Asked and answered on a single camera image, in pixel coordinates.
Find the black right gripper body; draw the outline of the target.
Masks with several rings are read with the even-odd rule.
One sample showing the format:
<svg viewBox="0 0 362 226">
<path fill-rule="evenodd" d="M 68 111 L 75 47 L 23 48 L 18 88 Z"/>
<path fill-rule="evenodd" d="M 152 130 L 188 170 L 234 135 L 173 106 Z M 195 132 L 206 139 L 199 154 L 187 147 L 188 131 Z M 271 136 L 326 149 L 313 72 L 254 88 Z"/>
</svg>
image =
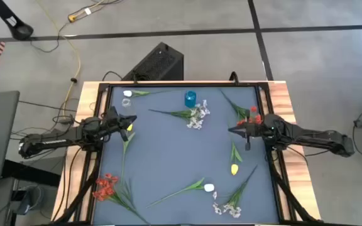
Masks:
<svg viewBox="0 0 362 226">
<path fill-rule="evenodd" d="M 251 141 L 252 137 L 262 137 L 263 131 L 265 130 L 265 126 L 261 119 L 261 116 L 250 117 L 246 121 L 246 145 L 245 150 L 251 149 Z"/>
</svg>

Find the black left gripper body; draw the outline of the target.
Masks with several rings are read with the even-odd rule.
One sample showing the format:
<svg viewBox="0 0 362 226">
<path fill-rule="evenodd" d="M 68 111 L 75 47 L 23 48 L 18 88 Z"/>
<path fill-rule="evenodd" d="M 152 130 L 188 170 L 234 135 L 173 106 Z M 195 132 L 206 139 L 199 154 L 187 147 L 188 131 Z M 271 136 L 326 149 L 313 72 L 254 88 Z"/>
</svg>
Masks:
<svg viewBox="0 0 362 226">
<path fill-rule="evenodd" d="M 119 115 L 115 107 L 110 107 L 106 113 L 107 135 L 118 132 L 123 141 L 128 141 L 128 121 Z"/>
</svg>

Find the yellow artificial tulip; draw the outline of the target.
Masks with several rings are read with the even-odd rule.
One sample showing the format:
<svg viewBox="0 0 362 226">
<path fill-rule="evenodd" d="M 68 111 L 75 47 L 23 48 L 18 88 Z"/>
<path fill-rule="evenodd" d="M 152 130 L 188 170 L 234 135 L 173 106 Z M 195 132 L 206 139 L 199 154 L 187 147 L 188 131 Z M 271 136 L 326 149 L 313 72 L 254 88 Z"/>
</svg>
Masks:
<svg viewBox="0 0 362 226">
<path fill-rule="evenodd" d="M 235 176 L 239 171 L 239 165 L 238 162 L 242 163 L 243 159 L 234 143 L 234 141 L 231 141 L 231 174 Z"/>
<path fill-rule="evenodd" d="M 123 157 L 122 157 L 122 167 L 121 167 L 121 182 L 120 185 L 123 185 L 123 181 L 124 181 L 124 170 L 125 170 L 125 161 L 126 161 L 126 153 L 128 150 L 128 146 L 131 142 L 131 140 L 133 139 L 135 132 L 133 130 L 133 125 L 131 124 L 127 130 L 126 130 L 126 135 L 128 140 L 127 141 L 123 141 Z"/>
</svg>

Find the red flower spray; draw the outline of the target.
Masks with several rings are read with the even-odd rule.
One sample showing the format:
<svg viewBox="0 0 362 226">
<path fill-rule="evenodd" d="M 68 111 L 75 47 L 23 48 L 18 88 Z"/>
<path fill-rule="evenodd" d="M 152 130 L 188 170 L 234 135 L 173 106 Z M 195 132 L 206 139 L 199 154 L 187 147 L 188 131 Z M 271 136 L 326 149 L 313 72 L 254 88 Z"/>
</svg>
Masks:
<svg viewBox="0 0 362 226">
<path fill-rule="evenodd" d="M 127 211 L 136 215 L 145 224 L 150 223 L 139 213 L 134 204 L 131 185 L 118 176 L 106 174 L 96 180 L 97 190 L 92 192 L 92 196 L 100 202 L 110 201 L 122 206 Z"/>
<path fill-rule="evenodd" d="M 239 105 L 234 103 L 222 90 L 220 90 L 220 92 L 235 111 L 237 115 L 237 123 L 236 123 L 237 126 L 245 122 L 255 123 L 255 124 L 261 124 L 263 122 L 262 116 L 259 113 L 257 106 L 251 106 L 250 109 L 240 107 Z"/>
</svg>

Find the white artificial tulip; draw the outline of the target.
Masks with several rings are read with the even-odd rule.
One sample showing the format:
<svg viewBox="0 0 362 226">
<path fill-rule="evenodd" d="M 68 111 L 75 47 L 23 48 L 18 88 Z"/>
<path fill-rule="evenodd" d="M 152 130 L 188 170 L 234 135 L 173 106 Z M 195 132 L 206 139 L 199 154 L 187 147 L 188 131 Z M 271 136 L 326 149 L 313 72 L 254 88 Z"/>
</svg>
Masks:
<svg viewBox="0 0 362 226">
<path fill-rule="evenodd" d="M 150 94 L 159 94 L 159 93 L 162 93 L 162 91 L 148 92 L 148 91 L 141 91 L 141 90 L 125 90 L 123 92 L 123 95 L 125 97 L 141 97 L 141 96 L 146 96 L 146 95 L 150 95 Z"/>
<path fill-rule="evenodd" d="M 212 184 L 212 183 L 204 183 L 204 180 L 205 180 L 205 178 L 202 178 L 201 180 L 199 180 L 199 181 L 197 181 L 197 182 L 195 182 L 195 183 L 193 183 L 193 184 L 191 184 L 189 186 L 186 186 L 185 188 L 182 188 L 179 191 L 171 193 L 171 194 L 169 194 L 169 195 L 167 195 L 167 196 L 165 196 L 165 197 L 163 197 L 163 198 L 149 204 L 147 206 L 147 208 L 150 208 L 150 207 L 152 207 L 154 205 L 157 205 L 157 204 L 161 203 L 162 201 L 167 200 L 167 199 L 169 199 L 169 198 L 171 198 L 171 197 L 173 197 L 175 195 L 181 194 L 181 193 L 183 193 L 185 191 L 190 191 L 190 190 L 204 190 L 205 192 L 214 191 L 215 190 L 214 184 Z"/>
</svg>

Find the white blossom spray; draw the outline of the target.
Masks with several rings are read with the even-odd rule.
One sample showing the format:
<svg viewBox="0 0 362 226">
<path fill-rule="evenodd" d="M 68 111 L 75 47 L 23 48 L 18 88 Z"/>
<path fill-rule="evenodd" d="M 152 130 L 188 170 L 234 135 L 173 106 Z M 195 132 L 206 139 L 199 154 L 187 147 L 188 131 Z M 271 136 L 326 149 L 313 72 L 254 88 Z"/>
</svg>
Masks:
<svg viewBox="0 0 362 226">
<path fill-rule="evenodd" d="M 179 111 L 170 112 L 170 111 L 150 109 L 150 111 L 184 119 L 187 122 L 188 128 L 198 129 L 198 130 L 202 128 L 205 116 L 211 114 L 210 110 L 208 109 L 208 104 L 206 100 L 203 100 L 202 103 L 198 103 L 193 108 L 188 110 L 179 110 Z"/>
<path fill-rule="evenodd" d="M 253 168 L 251 173 L 248 175 L 248 177 L 240 184 L 237 189 L 234 191 L 233 194 L 229 196 L 228 201 L 223 204 L 219 205 L 218 203 L 214 202 L 212 204 L 212 207 L 214 209 L 214 212 L 218 215 L 222 215 L 226 212 L 230 214 L 233 218 L 239 218 L 241 216 L 241 207 L 239 206 L 239 201 L 243 195 L 244 189 L 246 188 L 250 178 L 252 177 L 253 173 L 256 171 L 257 166 Z"/>
</svg>

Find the blue glass vase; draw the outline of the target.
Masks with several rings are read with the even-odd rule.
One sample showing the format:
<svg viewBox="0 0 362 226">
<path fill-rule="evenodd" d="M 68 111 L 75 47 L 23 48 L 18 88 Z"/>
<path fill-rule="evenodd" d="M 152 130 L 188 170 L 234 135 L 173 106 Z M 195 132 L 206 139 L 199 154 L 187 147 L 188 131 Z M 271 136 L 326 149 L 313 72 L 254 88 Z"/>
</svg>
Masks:
<svg viewBox="0 0 362 226">
<path fill-rule="evenodd" d="M 194 91 L 188 90 L 184 95 L 184 103 L 188 108 L 193 108 L 196 105 L 197 95 Z"/>
</svg>

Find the grey table mat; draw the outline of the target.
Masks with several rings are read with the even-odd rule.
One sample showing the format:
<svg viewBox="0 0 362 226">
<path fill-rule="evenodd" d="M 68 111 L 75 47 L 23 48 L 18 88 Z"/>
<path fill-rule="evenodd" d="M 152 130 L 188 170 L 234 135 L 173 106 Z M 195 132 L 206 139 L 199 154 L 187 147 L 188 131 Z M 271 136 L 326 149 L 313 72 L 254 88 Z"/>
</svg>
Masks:
<svg viewBox="0 0 362 226">
<path fill-rule="evenodd" d="M 150 87 L 159 92 L 131 100 L 124 108 L 123 88 L 116 87 L 112 104 L 120 114 L 134 114 L 134 138 L 128 146 L 124 180 L 131 185 L 134 204 L 139 213 L 152 224 L 232 224 L 276 223 L 277 208 L 270 177 L 265 146 L 261 139 L 246 141 L 228 131 L 237 122 L 236 114 L 222 90 L 233 102 L 244 108 L 256 105 L 253 87 L 197 87 L 200 101 L 206 100 L 211 114 L 205 116 L 202 128 L 190 129 L 178 117 L 152 112 L 184 110 L 185 90 L 173 87 Z M 243 162 L 239 171 L 231 174 L 231 141 L 234 141 Z M 123 144 L 119 134 L 113 134 L 105 145 L 101 173 L 121 176 Z M 229 196 L 248 177 L 250 178 L 239 201 L 241 216 L 233 218 L 228 212 L 218 215 L 212 204 L 225 204 Z M 175 195 L 150 208 L 147 206 L 171 193 L 181 190 L 202 178 L 215 190 L 190 190 Z M 110 202 L 97 202 L 93 223 L 96 225 L 142 225 L 144 222 L 125 208 Z"/>
</svg>

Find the black computer tower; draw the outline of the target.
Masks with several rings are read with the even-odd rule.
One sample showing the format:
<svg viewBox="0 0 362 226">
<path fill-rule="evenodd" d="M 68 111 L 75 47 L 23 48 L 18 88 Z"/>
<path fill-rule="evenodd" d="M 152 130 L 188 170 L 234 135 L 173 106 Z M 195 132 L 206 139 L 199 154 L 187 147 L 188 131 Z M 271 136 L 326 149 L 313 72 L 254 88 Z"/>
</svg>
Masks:
<svg viewBox="0 0 362 226">
<path fill-rule="evenodd" d="M 123 78 L 124 81 L 183 80 L 184 55 L 160 42 Z"/>
</svg>

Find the black stand leg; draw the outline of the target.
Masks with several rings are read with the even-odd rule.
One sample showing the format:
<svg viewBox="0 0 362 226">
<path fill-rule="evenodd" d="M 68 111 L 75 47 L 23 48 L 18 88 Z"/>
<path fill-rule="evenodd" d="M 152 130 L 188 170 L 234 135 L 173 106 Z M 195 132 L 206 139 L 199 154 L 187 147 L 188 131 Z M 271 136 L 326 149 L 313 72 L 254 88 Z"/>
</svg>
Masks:
<svg viewBox="0 0 362 226">
<path fill-rule="evenodd" d="M 33 28 L 20 20 L 3 0 L 0 0 L 0 18 L 15 40 L 27 40 L 33 34 Z"/>
</svg>

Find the black aluminium table frame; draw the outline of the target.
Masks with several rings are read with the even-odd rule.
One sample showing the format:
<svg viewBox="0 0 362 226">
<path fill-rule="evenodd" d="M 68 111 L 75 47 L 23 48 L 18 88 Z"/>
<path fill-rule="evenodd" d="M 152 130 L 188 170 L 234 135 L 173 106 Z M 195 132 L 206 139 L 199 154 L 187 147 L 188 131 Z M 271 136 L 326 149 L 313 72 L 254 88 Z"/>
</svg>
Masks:
<svg viewBox="0 0 362 226">
<path fill-rule="evenodd" d="M 292 102 L 285 81 L 242 81 L 242 84 L 261 85 L 260 101 L 267 107 L 266 112 L 274 112 L 280 115 L 287 122 L 296 123 Z M 109 85 L 131 85 L 130 81 L 125 82 L 84 82 L 78 101 L 75 118 L 77 120 L 93 116 L 95 112 L 101 113 L 108 106 L 108 86 Z M 142 81 L 138 86 L 143 85 L 164 85 L 191 87 L 193 85 L 231 85 L 231 81 Z M 96 164 L 96 154 L 76 154 L 77 147 L 71 147 L 67 151 L 65 163 L 69 165 L 72 161 L 72 167 L 67 166 L 62 173 L 64 178 L 60 179 L 58 194 L 56 197 L 53 212 L 58 217 L 63 216 L 63 207 L 60 207 L 62 198 L 68 198 L 73 201 L 85 183 L 85 176 L 91 175 L 92 169 Z M 276 154 L 277 171 L 281 177 L 288 180 L 291 192 L 300 202 L 303 208 L 314 218 L 320 219 L 319 207 L 315 197 L 312 181 L 310 178 L 309 168 L 304 158 L 302 147 L 291 145 L 288 151 Z"/>
</svg>

